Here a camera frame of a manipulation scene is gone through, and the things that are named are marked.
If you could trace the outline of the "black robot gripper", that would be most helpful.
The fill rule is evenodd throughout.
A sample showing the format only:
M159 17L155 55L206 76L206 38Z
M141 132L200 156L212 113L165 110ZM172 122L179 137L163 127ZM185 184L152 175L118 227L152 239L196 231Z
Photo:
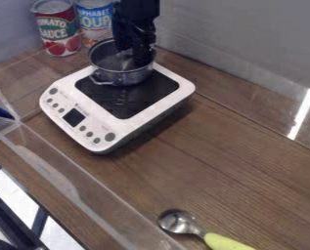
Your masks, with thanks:
M147 66L155 58L156 26L160 0L114 0L113 36L118 51L132 47L137 66ZM134 23L132 31L129 22Z

